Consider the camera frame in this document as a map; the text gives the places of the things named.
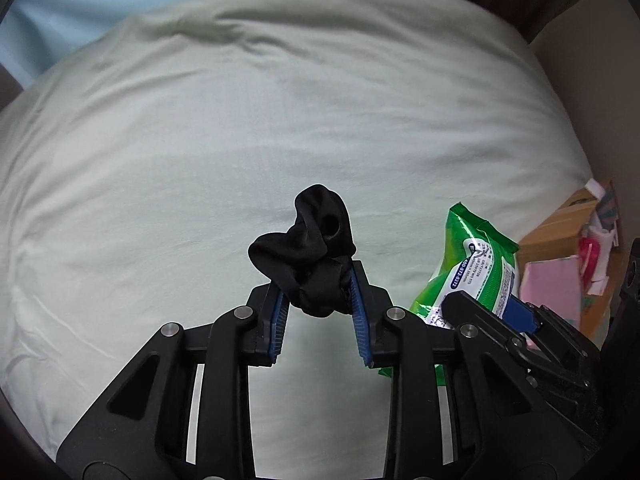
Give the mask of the green wet wipes pack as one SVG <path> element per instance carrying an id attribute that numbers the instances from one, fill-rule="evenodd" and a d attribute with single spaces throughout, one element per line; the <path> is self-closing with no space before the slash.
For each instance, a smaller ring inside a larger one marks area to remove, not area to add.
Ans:
<path id="1" fill-rule="evenodd" d="M 485 310 L 503 316 L 516 283 L 518 244 L 462 203 L 448 210 L 445 248 L 438 269 L 407 310 L 425 324 L 452 330 L 442 302 L 465 292 Z"/>

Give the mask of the magenta pouch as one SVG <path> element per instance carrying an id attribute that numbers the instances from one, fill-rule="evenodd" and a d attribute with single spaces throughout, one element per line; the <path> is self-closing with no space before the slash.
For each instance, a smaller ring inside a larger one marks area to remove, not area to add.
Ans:
<path id="1" fill-rule="evenodd" d="M 585 236 L 579 241 L 578 249 L 580 274 L 583 278 L 590 280 L 598 264 L 600 243 L 591 236 Z"/>

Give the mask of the black sock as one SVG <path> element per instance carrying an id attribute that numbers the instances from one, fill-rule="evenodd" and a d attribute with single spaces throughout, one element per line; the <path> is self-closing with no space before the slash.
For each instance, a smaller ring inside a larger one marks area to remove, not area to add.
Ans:
<path id="1" fill-rule="evenodd" d="M 248 248 L 250 261 L 304 313 L 315 318 L 352 313 L 356 246 L 341 196 L 314 184 L 296 196 L 294 206 L 294 224 L 285 232 L 258 236 Z"/>

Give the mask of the patterned cardboard box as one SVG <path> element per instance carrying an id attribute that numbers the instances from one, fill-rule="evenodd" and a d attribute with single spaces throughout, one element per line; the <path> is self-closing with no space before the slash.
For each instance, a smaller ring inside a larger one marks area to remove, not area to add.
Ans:
<path id="1" fill-rule="evenodd" d="M 580 274 L 578 246 L 585 236 L 600 243 L 590 280 Z M 591 179 L 520 241 L 518 296 L 526 304 L 550 308 L 602 346 L 622 280 L 623 255 L 613 183 Z"/>

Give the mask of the mint green bed sheet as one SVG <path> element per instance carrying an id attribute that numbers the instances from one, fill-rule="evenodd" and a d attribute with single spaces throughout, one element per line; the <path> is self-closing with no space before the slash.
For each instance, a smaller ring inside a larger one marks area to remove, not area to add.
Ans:
<path id="1" fill-rule="evenodd" d="M 47 454 L 162 324 L 216 320 L 321 183 L 408 306 L 463 204 L 519 240 L 590 178 L 521 35 L 465 0 L 186 0 L 1 115 L 1 388 Z"/>

